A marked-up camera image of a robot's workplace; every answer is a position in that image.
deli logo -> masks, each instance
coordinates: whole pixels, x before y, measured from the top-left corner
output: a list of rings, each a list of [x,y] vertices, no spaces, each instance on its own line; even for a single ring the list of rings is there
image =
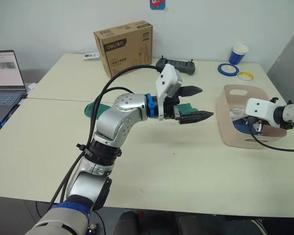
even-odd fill
[[[126,38],[124,39],[121,39],[121,40],[117,40],[115,42],[111,42],[111,43],[107,43],[107,44],[104,44],[104,51],[111,51],[111,50],[115,50],[115,49],[118,49],[120,47],[123,47],[125,46],[126,44]]]

cardboard box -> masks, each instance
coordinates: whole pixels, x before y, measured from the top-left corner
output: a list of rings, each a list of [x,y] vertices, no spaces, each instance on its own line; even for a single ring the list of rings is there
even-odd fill
[[[150,65],[152,25],[146,21],[94,32],[104,70],[111,78],[133,65]]]

blue paper cup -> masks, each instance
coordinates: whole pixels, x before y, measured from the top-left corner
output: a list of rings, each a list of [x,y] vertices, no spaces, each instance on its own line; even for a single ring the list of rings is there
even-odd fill
[[[244,55],[248,52],[248,47],[239,44],[233,47],[229,63],[233,65],[238,65],[243,59]]]

blue ring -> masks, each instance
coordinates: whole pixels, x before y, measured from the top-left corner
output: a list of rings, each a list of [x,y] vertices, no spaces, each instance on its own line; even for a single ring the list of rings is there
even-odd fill
[[[155,103],[152,100],[151,94],[147,94],[147,98],[148,98],[148,107],[150,110],[150,117],[151,118],[155,118]]]
[[[233,68],[235,68],[235,72],[225,72],[225,71],[223,71],[222,70],[222,66],[223,65],[229,65],[229,66],[232,66]],[[234,66],[234,65],[232,65],[232,64],[227,64],[227,63],[224,63],[224,64],[220,64],[219,66],[218,66],[218,71],[219,71],[219,73],[221,73],[221,74],[223,74],[223,75],[225,75],[225,76],[229,76],[229,77],[232,77],[232,76],[235,76],[235,75],[237,75],[238,73],[239,73],[239,68],[238,67],[236,67],[236,66]]]

laptop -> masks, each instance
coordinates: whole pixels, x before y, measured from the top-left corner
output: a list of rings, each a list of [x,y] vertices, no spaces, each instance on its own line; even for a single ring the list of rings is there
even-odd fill
[[[0,50],[0,122],[26,96],[26,88],[15,52]]]

